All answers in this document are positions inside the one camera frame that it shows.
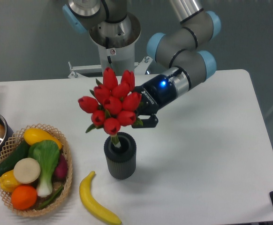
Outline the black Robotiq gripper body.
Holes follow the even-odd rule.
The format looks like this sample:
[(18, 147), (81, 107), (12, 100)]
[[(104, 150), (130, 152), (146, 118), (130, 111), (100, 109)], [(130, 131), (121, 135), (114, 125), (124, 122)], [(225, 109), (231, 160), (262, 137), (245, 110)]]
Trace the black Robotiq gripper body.
[(173, 75), (160, 74), (135, 87), (134, 91), (141, 94), (141, 105), (136, 110), (137, 115), (156, 114), (158, 110), (178, 97), (171, 78)]

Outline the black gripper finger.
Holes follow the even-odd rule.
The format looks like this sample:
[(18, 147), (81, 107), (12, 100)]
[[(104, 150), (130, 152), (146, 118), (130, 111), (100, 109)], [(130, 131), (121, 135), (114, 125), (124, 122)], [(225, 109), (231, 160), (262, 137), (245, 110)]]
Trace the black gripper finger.
[(137, 117), (136, 121), (131, 125), (133, 128), (155, 128), (159, 120), (155, 114), (150, 115), (147, 119)]

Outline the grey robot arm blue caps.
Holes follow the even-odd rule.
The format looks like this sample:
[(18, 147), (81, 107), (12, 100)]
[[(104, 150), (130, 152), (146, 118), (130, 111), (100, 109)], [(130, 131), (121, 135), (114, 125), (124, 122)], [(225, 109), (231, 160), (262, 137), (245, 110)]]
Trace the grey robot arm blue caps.
[[(136, 128), (155, 127), (159, 109), (203, 83), (217, 69), (214, 57), (207, 51), (197, 51), (197, 47), (218, 35), (219, 17), (205, 11), (198, 0), (170, 3), (181, 27), (172, 35), (156, 33), (148, 41), (149, 58), (166, 70), (136, 88), (143, 102), (136, 113), (144, 116)], [(137, 70), (135, 43), (141, 27), (127, 11), (125, 0), (69, 0), (62, 10), (74, 30), (89, 33), (98, 47), (102, 69), (111, 67), (117, 74)]]

